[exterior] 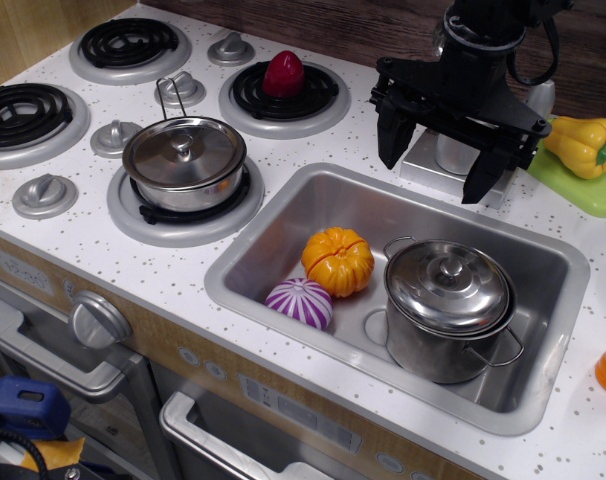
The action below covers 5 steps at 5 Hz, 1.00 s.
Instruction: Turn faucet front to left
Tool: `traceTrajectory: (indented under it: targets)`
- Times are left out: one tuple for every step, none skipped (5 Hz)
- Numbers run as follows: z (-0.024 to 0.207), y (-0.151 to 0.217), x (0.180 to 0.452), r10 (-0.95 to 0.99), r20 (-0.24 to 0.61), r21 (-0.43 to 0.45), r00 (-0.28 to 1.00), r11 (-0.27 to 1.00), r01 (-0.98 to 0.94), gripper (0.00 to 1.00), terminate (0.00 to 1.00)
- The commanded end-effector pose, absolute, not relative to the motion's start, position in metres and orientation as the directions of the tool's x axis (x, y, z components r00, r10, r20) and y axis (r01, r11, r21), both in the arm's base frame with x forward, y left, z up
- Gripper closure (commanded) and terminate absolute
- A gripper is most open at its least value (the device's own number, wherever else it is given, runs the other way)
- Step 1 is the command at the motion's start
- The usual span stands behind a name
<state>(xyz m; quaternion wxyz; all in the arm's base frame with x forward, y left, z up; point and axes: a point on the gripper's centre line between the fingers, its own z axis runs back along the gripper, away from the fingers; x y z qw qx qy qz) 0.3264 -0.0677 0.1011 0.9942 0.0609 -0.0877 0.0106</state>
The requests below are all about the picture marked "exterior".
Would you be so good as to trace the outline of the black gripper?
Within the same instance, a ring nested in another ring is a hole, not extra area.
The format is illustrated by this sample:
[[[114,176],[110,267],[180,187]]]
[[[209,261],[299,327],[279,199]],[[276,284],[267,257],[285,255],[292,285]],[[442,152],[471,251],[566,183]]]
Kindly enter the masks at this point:
[[[463,185],[463,204],[479,203],[514,167],[528,168],[551,128],[507,84],[508,76],[522,81],[515,54],[523,38],[522,30],[448,29],[436,61],[380,58],[370,101],[385,167],[396,165],[423,125],[480,151]]]

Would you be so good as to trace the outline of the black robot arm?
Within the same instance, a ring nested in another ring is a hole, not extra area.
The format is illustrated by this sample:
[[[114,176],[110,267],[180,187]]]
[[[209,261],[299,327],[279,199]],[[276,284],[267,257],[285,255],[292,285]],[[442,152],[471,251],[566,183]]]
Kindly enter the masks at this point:
[[[381,57],[371,103],[378,114],[378,154],[393,168],[423,125],[468,145],[479,154],[462,187],[465,204],[478,203],[508,169],[526,169],[548,121],[507,84],[549,80],[558,68],[559,36],[553,17],[570,1],[456,1],[441,20],[442,53],[428,62]],[[548,69],[525,78],[516,51],[530,28],[542,26],[551,48]]]

